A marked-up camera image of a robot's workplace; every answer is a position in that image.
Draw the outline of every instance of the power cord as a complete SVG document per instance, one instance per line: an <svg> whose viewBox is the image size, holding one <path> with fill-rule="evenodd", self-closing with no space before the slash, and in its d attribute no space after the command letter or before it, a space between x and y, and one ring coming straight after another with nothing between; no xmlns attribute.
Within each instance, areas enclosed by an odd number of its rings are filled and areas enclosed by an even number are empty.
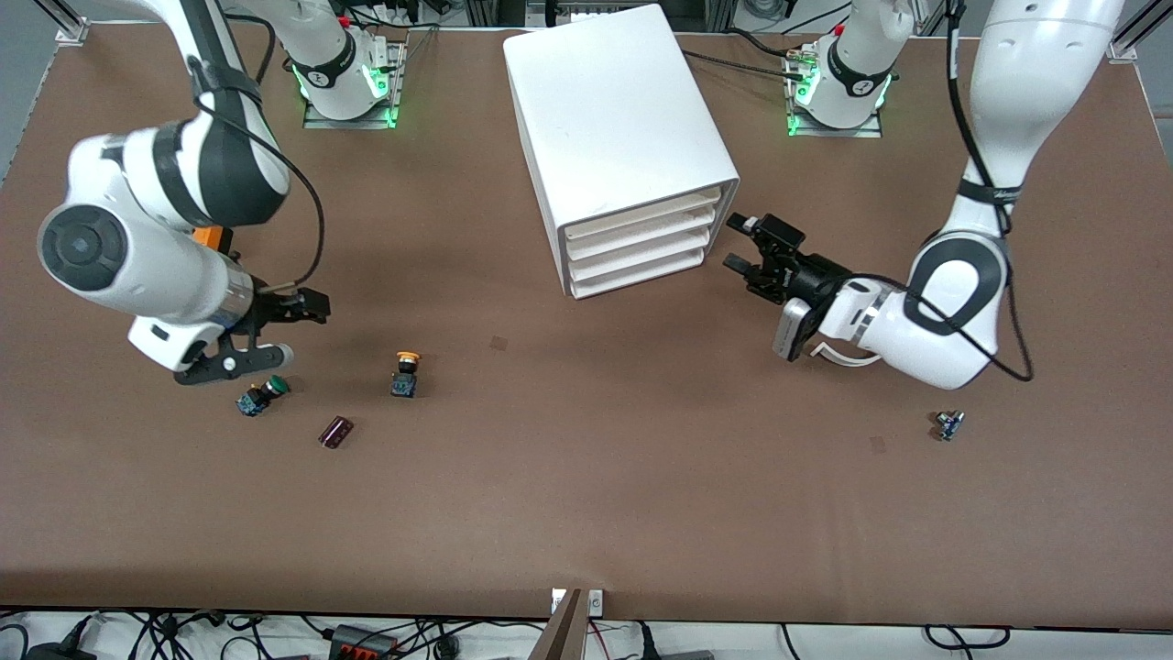
<svg viewBox="0 0 1173 660"><path fill-rule="evenodd" d="M598 647L603 649L603 658L605 660L611 660L611 652L606 649L606 642L603 641L603 633L598 630L598 624L591 621L590 630L595 633L595 639L598 640Z"/></svg>
<svg viewBox="0 0 1173 660"><path fill-rule="evenodd" d="M265 26L265 30L269 32L269 43L265 46L265 56L260 59L260 66L257 67L257 84L260 84L265 80L265 73L269 70L269 62L273 59L273 50L277 49L277 30L273 29L273 23L266 21L265 19L258 19L257 16L249 16L245 14L224 14L225 19L233 21L240 21L246 23L255 23Z"/></svg>
<svg viewBox="0 0 1173 660"><path fill-rule="evenodd" d="M659 651L656 649L656 638L652 637L652 630L647 626L646 621L636 622L639 624L639 632L644 635L643 660L660 660Z"/></svg>
<svg viewBox="0 0 1173 660"><path fill-rule="evenodd" d="M977 141L974 138L974 131L969 127L969 120L965 118L965 110L961 104L961 93L957 90L957 39L961 29L961 16L965 13L965 0L947 0L947 19L949 27L945 39L945 76L949 86L949 104L952 108L954 120L957 122L957 130L961 131L962 142L965 143L965 150L969 151L969 157L974 161L974 168L977 169L978 176L982 177L982 184L986 188L992 188L994 178L990 176L990 170L985 166L985 159L982 158L982 152L977 148ZM998 234L999 237L1005 238L1005 234L1011 230L1010 213L1006 212L1006 207L1003 204L994 204L994 211L998 216ZM1026 339L1023 335L1022 322L1018 319L1018 305L1015 299L1015 277L1012 267L1009 272L1006 272L1006 301L1010 306L1010 325L1013 328L1015 340L1018 342L1018 353L1023 361L1023 372L1019 373L1010 369L998 360L990 356L984 349L981 351L983 355L990 358L990 362L995 367L1001 369L1008 376L1021 383L1030 383L1035 380L1035 363L1031 361L1030 349L1026 348ZM938 309L934 311L937 312L942 319L944 319L944 314L941 314ZM965 338L969 343L975 347L977 346L977 343L972 341L972 338L969 338L965 334L962 336Z"/></svg>
<svg viewBox="0 0 1173 660"><path fill-rule="evenodd" d="M235 638L225 641L224 646L221 647L221 660L224 660L225 654L228 653L228 647L232 646L232 642L235 642L235 641L246 641L246 642L251 644L253 646L253 648L257 649L257 660L264 660L265 659L264 653L267 653L267 651L263 652L263 649L264 649L263 645L253 641L253 639L250 638L250 637L238 635L238 637L235 637Z"/></svg>
<svg viewBox="0 0 1173 660"><path fill-rule="evenodd" d="M744 30L744 29L741 29L739 27L730 27L730 28L725 29L725 34L737 34L739 36L744 36L750 43L753 43L754 48L761 50L762 53L765 53L767 55L773 55L775 57L785 57L786 56L786 50L779 50L777 48L771 48L769 46L766 46L765 43L762 43L761 41L759 41L758 38L754 36L752 32L746 32L746 30Z"/></svg>
<svg viewBox="0 0 1173 660"><path fill-rule="evenodd" d="M310 630L312 630L313 632L316 632L319 635L321 635L321 639L328 640L332 637L330 634L330 632L331 632L330 628L319 628L318 626L314 626L313 621L311 621L310 618L306 617L305 614L298 614L298 618L301 619L301 621L306 626L310 626Z"/></svg>
<svg viewBox="0 0 1173 660"><path fill-rule="evenodd" d="M813 23L814 21L816 21L816 20L819 20L819 19L825 19L825 18L827 18L827 16L829 16L829 15L834 14L834 13L838 13L838 12L842 12L843 9L847 9L847 8L849 8L850 6L852 6L852 4L850 4L850 2L843 2L842 5L840 5L840 6L835 7L834 9L828 9L828 11L826 11L826 12L823 12L823 13L819 14L818 16L812 16L812 18L809 18L809 19L807 19L807 20L805 20L805 21L800 22L800 23L795 23L795 25L792 25L791 27L788 27L788 28L784 29L782 32L779 32L778 34L789 34L789 33L794 32L795 29L798 29L798 28L800 28L800 27L806 27L806 26L808 26L808 25Z"/></svg>
<svg viewBox="0 0 1173 660"><path fill-rule="evenodd" d="M943 641L938 641L937 638L933 635L933 628L944 628L949 631L949 633L954 637L954 639L957 640L957 644L945 644ZM961 633L957 632L957 628L947 624L924 626L924 637L927 637L929 639L929 642L933 644L933 646L936 646L937 648L948 651L950 653L952 653L954 651L961 651L965 654L965 660L974 660L975 651L990 651L991 648L999 648L1005 646L1006 642L1010 641L1010 628L997 628L997 630L1002 631L1002 638L986 644L974 644L965 641L965 638L961 637Z"/></svg>
<svg viewBox="0 0 1173 660"><path fill-rule="evenodd" d="M291 161L285 154L280 152L280 150L278 150L277 147L273 147L267 141L262 138L259 135L240 125L232 118L225 116L223 113L209 108L199 100L199 96L192 97L191 101L192 103L196 104L197 108L199 108L201 111L206 113L216 121L223 122L229 128L236 130L240 135L244 135L245 137L251 140L255 144L258 144L266 151L272 154L273 157L282 161L282 163L286 168L289 168L289 170L292 171L294 176L298 177L298 181L300 181L303 185L305 185L306 191L310 192L310 198L313 199L314 211L318 213L318 244L313 250L313 260L310 261L310 267L306 268L305 273L298 277L297 279L293 279L285 284L278 284L276 286L266 286L264 290L274 291L279 288L290 288L304 284L307 279L310 279L310 277L313 275L314 271L318 270L318 264L321 263L321 252L325 249L326 244L326 211L321 206L321 197L318 196L318 190L316 190L313 184L310 183L310 178L305 175L305 172L303 172L299 166L293 164L293 161Z"/></svg>
<svg viewBox="0 0 1173 660"><path fill-rule="evenodd" d="M794 641L791 640L789 628L786 627L786 624L779 624L779 626L782 628L782 640L786 641L786 651L791 652L791 658L793 658L794 660L802 660L801 658L799 658L799 652L794 651Z"/></svg>
<svg viewBox="0 0 1173 660"><path fill-rule="evenodd" d="M778 77L785 77L787 80L795 80L795 81L802 80L802 76L799 75L799 74L796 74L796 73L786 73L786 72L780 72L780 70L774 70L774 69L767 69L767 68L755 67L755 66L752 66L752 64L743 64L741 62L731 62L730 60L723 60L720 57L713 57L712 55L704 55L704 54L700 54L700 53L693 53L692 50L685 50L684 48L680 48L680 52L684 53L685 55L690 56L690 57L696 57L698 60L705 60L707 62L714 62L714 63L718 63L718 64L721 64L721 66L726 66L726 67L731 67L731 68L735 68L735 69L741 69L741 70L747 70L747 72L753 72L753 73L761 73L761 74L766 74L766 75L774 75L774 76L778 76Z"/></svg>
<svg viewBox="0 0 1173 660"><path fill-rule="evenodd" d="M399 25L399 23L393 23L391 21L385 21L385 20L380 19L379 16L372 16L369 14L364 14L362 12L359 12L354 7L347 7L347 11L351 14L353 14L354 18L357 18L357 19L361 19L364 21L369 21L367 25L365 25L365 26L360 25L359 27L368 27L368 26L372 26L372 25L381 25L384 27L398 27L399 29L409 29L409 28L413 28L413 27L440 27L440 23L435 23L435 22L433 22L433 23Z"/></svg>
<svg viewBox="0 0 1173 660"><path fill-rule="evenodd" d="M16 660L25 660L25 656L28 655L28 628L21 626L20 624L6 624L4 626L0 626L0 633L5 631L16 631L18 633L20 633L21 638L20 655L16 656Z"/></svg>

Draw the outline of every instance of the floor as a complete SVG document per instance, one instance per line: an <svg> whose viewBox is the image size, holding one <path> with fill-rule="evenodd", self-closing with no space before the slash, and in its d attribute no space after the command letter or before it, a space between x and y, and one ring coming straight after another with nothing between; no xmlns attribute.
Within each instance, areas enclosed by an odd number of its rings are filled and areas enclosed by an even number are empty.
<svg viewBox="0 0 1173 660"><path fill-rule="evenodd" d="M34 612L18 614L0 620L0 625L23 626L33 646L60 642L77 621L90 612ZM178 614L182 620L184 614ZM232 617L230 622L240 627L248 620ZM411 619L364 619L354 617L311 617L317 628L339 625L359 627L375 632L393 626L392 632L405 646L409 633L414 633ZM459 660L504 660L529 656L541 632L534 630L543 622L514 624L508 627L479 625L457 635ZM463 624L446 626L446 632ZM643 635L638 625L631 621L598 621L599 638L588 639L583 660L635 660L644 655ZM94 653L99 660L115 660L128 656L136 637L143 630L129 614L101 614L86 627L80 648ZM933 646L925 631L918 626L786 626L793 652L786 648L782 627L778 624L679 624L649 622L656 649L665 660L670 654L707 651L713 660L961 660L961 652L949 652ZM258 626L265 651L274 659L327 658L328 644L306 625L292 615L266 617ZM439 631L429 630L426 639L433 639ZM211 627L206 622L185 626L179 635L183 648L201 660L253 660L260 658L259 649L245 637L243 641L225 645L232 638L248 632L229 630L229 626ZM970 644L996 642L1002 631L958 628L958 634ZM944 628L935 628L934 638L942 644L955 644ZM9 630L0 635L0 658L20 658L21 638ZM148 658L154 652L148 637L138 649L137 658ZM1130 659L1157 660L1173 656L1173 635L1161 633L1107 633L1073 631L1012 631L1005 645L994 649L975 651L977 660L1091 660ZM420 649L404 655L406 660L430 660L433 654ZM171 658L170 651L163 660ZM703 660L696 655L692 660Z"/></svg>
<svg viewBox="0 0 1173 660"><path fill-rule="evenodd" d="M977 35L989 13L994 0L969 0L969 9L962 22L964 35ZM822 13L827 7L838 6L839 0L802 0L794 11L794 16L781 21L772 30L785 29L806 18ZM1145 0L1126 0L1124 16L1131 16ZM70 0L70 5L91 20L137 19L124 9L115 9L94 0ZM231 8L231 2L225 2ZM811 30L828 29L838 16L832 15L821 21L809 23ZM747 29L759 29L768 26L739 12L738 25ZM41 77L48 67L55 43L53 35L56 26L46 16L32 0L5 0L5 20L0 21L0 183L8 172L8 164L25 122L36 97ZM1166 144L1173 142L1173 67L1161 62L1173 61L1173 23L1162 26L1150 36L1139 49L1139 66L1145 89L1148 93L1150 106L1157 117L1157 125Z"/></svg>

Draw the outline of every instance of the robotic arm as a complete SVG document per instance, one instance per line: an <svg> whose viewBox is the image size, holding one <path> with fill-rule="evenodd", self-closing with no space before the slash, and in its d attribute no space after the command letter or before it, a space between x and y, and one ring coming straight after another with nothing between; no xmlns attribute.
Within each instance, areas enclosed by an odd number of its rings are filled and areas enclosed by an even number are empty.
<svg viewBox="0 0 1173 660"><path fill-rule="evenodd" d="M304 287L265 290L233 259L191 238L196 227L267 222L289 192L285 164L259 144L276 151L259 88L244 72L217 0L124 1L168 25L192 94L213 114L79 142L65 203L41 225L41 263L79 295L134 314L130 342L179 383L276 369L292 352L258 346L262 326L325 322L328 298ZM323 114L351 118L379 101L364 68L374 61L375 38L344 30L325 0L249 6L273 22ZM231 335L246 336L248 347L237 349ZM213 343L219 353L204 355Z"/></svg>
<svg viewBox="0 0 1173 660"><path fill-rule="evenodd" d="M809 82L794 97L820 123L855 128L875 111L896 56L913 35L911 0L854 0L842 34L804 46Z"/></svg>
<svg viewBox="0 0 1173 660"><path fill-rule="evenodd" d="M779 355L796 360L807 340L821 332L947 390L965 386L985 368L997 353L998 306L1010 280L1008 227L998 209L1009 217L1035 154L1103 59L1121 5L995 2L970 91L974 137L992 181L984 181L970 158L949 219L921 247L907 286L855 275L820 254L799 252L804 233L774 216L730 218L730 226L754 239L764 260L751 265L730 254L726 265L745 277L750 291L784 305L774 343Z"/></svg>

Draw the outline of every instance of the brown work table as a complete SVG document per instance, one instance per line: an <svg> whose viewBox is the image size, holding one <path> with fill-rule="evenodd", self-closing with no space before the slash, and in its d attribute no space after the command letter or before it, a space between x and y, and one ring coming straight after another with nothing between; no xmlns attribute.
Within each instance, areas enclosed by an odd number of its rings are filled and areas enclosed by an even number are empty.
<svg viewBox="0 0 1173 660"><path fill-rule="evenodd" d="M263 30L235 29L255 66ZM233 407L248 380L176 386L130 317L42 271L70 147L194 114L158 26L57 53L0 192L0 603L538 617L571 585L608 590L609 618L1173 626L1173 177L1134 67L1101 67L1015 212L1038 379L945 393L775 358L779 308L720 264L757 256L730 230L700 267L563 297L510 34L435 35L385 131L301 129L274 62L265 111L326 205L310 284L334 311L266 328L297 352L294 393L255 420ZM777 66L734 36L682 41ZM908 45L881 140L787 137L777 79L691 62L733 207L904 277L964 163L943 59ZM269 280L313 247L292 185L236 236ZM423 354L415 401L388 396L400 351ZM951 409L965 426L937 442ZM332 453L335 415L355 430Z"/></svg>

